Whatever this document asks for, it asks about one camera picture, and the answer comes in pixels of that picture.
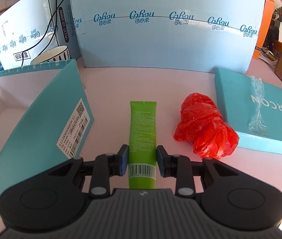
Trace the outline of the clear plastic wrap strip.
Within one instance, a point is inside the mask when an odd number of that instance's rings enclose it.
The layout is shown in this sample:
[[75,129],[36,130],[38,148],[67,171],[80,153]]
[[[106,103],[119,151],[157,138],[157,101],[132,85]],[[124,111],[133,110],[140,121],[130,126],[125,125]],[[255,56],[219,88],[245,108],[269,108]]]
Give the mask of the clear plastic wrap strip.
[[262,117],[261,107],[264,99],[264,84],[261,78],[249,77],[251,80],[251,93],[255,100],[255,111],[250,119],[248,129],[252,135],[268,137],[268,129]]

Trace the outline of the red plastic bag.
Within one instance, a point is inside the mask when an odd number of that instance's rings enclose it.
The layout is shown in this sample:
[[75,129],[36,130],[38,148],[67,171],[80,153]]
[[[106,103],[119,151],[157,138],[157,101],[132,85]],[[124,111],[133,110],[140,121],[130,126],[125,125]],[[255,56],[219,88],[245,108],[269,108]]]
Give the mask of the red plastic bag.
[[217,160],[231,155],[239,142],[238,134],[223,120],[216,104],[200,93],[191,93],[183,101],[173,138],[191,142],[194,154],[201,158]]

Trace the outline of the green cosmetic tube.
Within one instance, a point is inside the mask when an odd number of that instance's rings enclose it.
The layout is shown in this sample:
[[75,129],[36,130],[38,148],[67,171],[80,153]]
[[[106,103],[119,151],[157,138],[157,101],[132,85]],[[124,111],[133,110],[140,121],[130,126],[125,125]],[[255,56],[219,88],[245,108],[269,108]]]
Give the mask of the green cosmetic tube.
[[129,137],[129,188],[156,187],[156,113],[153,101],[131,101]]

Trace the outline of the open teal box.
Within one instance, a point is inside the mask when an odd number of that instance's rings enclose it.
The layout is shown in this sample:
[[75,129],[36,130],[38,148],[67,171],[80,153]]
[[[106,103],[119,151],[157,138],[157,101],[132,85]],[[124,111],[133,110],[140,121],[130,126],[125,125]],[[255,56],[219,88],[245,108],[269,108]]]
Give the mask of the open teal box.
[[77,157],[93,120],[74,59],[0,71],[0,195]]

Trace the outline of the striped white ceramic bowl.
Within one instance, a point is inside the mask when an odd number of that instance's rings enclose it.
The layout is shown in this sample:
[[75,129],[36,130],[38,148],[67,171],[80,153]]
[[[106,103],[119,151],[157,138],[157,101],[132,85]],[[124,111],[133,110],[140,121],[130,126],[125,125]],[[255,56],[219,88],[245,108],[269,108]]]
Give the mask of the striped white ceramic bowl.
[[62,45],[44,51],[31,61],[31,65],[40,64],[44,62],[56,62],[71,59],[68,46]]

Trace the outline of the dark narrow box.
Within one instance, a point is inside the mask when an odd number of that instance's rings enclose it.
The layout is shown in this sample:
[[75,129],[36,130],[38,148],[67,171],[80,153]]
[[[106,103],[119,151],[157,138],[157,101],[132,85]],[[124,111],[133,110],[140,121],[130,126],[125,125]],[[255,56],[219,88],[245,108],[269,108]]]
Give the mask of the dark narrow box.
[[46,51],[57,46],[68,46],[72,59],[81,56],[76,36],[75,23],[70,0],[48,0],[51,14],[54,14],[48,30],[48,41],[52,40]]

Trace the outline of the large light blue carton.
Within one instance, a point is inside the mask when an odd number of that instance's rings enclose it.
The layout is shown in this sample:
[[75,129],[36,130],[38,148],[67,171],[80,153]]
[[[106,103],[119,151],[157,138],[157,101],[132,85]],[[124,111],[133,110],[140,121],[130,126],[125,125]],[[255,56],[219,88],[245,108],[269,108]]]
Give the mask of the large light blue carton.
[[265,0],[70,0],[87,67],[245,73]]

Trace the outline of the orange box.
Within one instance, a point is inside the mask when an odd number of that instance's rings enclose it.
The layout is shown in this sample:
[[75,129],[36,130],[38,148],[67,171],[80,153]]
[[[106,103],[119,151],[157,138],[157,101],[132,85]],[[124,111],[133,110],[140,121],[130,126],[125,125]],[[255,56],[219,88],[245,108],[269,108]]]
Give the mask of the orange box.
[[274,9],[275,9],[274,0],[265,0],[262,22],[261,22],[260,29],[258,32],[258,40],[255,46],[253,56],[252,56],[253,59],[258,58],[261,48],[263,47],[266,35],[268,33],[268,29],[269,29],[269,26],[272,20]]

